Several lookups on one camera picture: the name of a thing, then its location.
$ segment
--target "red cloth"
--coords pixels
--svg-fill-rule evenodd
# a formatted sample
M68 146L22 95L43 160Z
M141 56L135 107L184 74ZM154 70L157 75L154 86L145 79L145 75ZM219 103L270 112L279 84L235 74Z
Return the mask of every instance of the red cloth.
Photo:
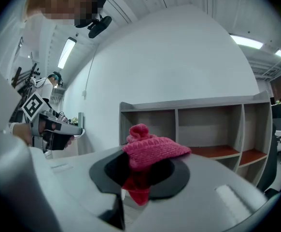
M122 150L129 155L130 176L122 188L129 192L138 205L144 205L148 202L150 192L151 166L163 159L191 153L191 150L169 138L149 134L144 124L132 126L129 134L129 144Z

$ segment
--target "wooden shelf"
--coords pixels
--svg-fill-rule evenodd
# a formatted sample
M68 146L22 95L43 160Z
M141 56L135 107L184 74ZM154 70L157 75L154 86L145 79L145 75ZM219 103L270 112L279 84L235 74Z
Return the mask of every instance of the wooden shelf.
M250 165L252 163L255 163L259 160L262 160L266 158L267 155L261 151L258 151L256 149L250 149L247 151L243 151L240 159L239 167L244 167L247 165Z
M212 147L189 147L192 154L211 158L213 160L239 156L240 153L228 145Z

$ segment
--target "gray cabinet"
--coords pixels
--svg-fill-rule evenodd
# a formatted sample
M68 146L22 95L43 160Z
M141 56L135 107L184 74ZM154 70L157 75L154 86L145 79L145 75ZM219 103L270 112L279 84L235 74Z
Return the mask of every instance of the gray cabinet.
M257 185L270 149L272 117L267 91L254 96L220 97L144 104L120 103L119 143L129 128L143 123L149 132L190 147Z

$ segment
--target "curved white wall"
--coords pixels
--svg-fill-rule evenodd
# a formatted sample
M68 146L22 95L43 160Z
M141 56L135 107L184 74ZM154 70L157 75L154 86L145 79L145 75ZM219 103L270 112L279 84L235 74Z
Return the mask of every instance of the curved white wall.
M88 65L85 69L83 74L88 73ZM240 48L193 5L150 14L115 33L98 48L84 101L79 97L85 80L82 73L75 78L62 109L67 116L84 112L86 133L95 151L118 146L120 102L258 93Z

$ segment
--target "person's hand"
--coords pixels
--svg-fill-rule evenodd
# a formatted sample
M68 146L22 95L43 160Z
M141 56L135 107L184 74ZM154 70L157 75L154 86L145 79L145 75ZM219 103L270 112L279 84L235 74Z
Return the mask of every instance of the person's hand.
M41 134L45 130L46 121L40 121L39 124L39 133ZM54 130L56 128L56 124L52 124L52 129ZM22 139L27 145L32 145L32 134L31 134L31 128L30 124L20 123L15 124L13 129L13 135L19 137ZM74 140L74 136L70 138L68 143L65 145L65 148L68 147L72 141Z

